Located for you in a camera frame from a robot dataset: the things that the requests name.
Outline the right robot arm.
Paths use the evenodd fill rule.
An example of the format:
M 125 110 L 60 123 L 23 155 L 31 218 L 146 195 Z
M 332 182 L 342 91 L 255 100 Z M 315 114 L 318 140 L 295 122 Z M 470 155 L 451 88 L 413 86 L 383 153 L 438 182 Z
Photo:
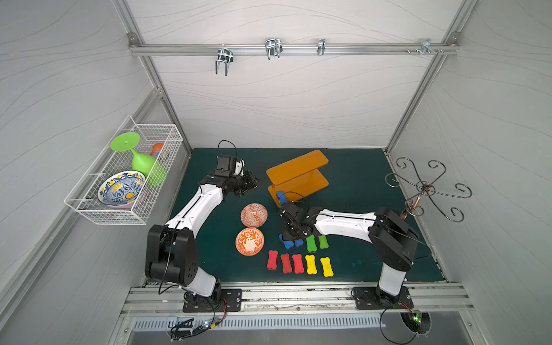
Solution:
M 419 236 L 389 208 L 366 214 L 350 214 L 326 208 L 303 208 L 288 201 L 278 211 L 285 241 L 311 236 L 342 236 L 366 241 L 382 261 L 375 300 L 389 308 L 400 302 L 405 276 L 415 262 Z

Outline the pink eraser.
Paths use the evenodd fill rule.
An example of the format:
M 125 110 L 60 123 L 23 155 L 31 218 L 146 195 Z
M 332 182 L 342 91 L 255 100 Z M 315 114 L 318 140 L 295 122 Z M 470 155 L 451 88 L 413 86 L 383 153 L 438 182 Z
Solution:
M 267 259 L 267 269 L 274 271 L 277 270 L 277 259 L 278 259 L 278 251 L 277 250 L 270 250 L 268 252 L 268 259 Z

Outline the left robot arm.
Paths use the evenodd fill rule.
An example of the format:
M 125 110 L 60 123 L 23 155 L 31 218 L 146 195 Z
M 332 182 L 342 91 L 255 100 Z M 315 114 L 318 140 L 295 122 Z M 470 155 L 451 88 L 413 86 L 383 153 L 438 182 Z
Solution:
M 196 237 L 212 211 L 228 194 L 242 196 L 257 188 L 260 180 L 249 170 L 228 177 L 210 174 L 184 208 L 147 234 L 145 276 L 159 284 L 183 288 L 186 292 L 217 304 L 221 283 L 199 263 Z

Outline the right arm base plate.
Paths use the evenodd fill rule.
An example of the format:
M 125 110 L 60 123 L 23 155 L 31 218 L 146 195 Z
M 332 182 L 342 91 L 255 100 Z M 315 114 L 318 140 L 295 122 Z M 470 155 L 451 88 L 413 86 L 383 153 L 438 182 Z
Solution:
M 357 310 L 414 309 L 407 287 L 402 286 L 397 296 L 385 293 L 379 287 L 354 287 L 351 291 Z

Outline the red eraser top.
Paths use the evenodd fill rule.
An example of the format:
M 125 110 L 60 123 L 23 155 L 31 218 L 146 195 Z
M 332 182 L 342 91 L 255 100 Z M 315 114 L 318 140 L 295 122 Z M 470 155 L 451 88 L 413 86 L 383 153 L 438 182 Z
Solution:
M 292 273 L 293 268 L 292 268 L 292 264 L 291 264 L 291 261 L 290 261 L 290 255 L 289 254 L 281 254 L 280 255 L 280 260 L 281 260 L 281 263 L 282 263 L 283 273 L 284 274 Z
M 303 256 L 301 254 L 293 254 L 293 267 L 295 274 L 303 274 L 305 272 L 305 267 L 303 265 Z

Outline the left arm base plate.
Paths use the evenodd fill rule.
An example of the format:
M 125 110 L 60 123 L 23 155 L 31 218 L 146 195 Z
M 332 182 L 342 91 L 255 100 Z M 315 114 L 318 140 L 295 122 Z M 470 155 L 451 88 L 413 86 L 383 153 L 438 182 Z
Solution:
M 184 294 L 184 313 L 224 313 L 242 309 L 242 289 L 216 289 L 210 297 L 190 292 Z

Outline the yellow eraser top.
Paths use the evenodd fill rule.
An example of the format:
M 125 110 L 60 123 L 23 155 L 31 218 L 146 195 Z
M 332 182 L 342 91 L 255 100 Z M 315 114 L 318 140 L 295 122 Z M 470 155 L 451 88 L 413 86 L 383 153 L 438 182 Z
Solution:
M 306 264 L 307 264 L 307 273 L 309 275 L 316 275 L 318 273 L 318 270 L 316 268 L 316 258 L 314 255 L 306 255 L 305 256 Z
M 333 277 L 334 272 L 331 265 L 331 259 L 329 257 L 322 257 L 320 258 L 320 262 L 323 268 L 323 276 L 324 277 Z

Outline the green eraser bottom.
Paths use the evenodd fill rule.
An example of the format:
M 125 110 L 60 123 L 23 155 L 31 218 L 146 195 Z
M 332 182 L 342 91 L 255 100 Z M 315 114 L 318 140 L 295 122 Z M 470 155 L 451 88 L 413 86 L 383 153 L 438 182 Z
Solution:
M 310 235 L 306 238 L 306 247 L 309 253 L 317 252 L 318 248 L 316 246 L 316 237 L 314 235 Z
M 318 237 L 318 239 L 319 239 L 319 248 L 321 250 L 326 250 L 326 249 L 329 248 L 329 243 L 328 243 L 326 235 L 320 235 L 320 237 Z

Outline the orange wooden two-tier shelf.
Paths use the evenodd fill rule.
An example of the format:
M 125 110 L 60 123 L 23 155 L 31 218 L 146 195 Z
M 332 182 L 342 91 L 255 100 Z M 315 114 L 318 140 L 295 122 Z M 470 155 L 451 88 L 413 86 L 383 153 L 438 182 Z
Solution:
M 266 170 L 271 185 L 267 188 L 277 206 L 281 205 L 279 192 L 288 201 L 298 201 L 329 186 L 320 172 L 329 159 L 319 149 Z

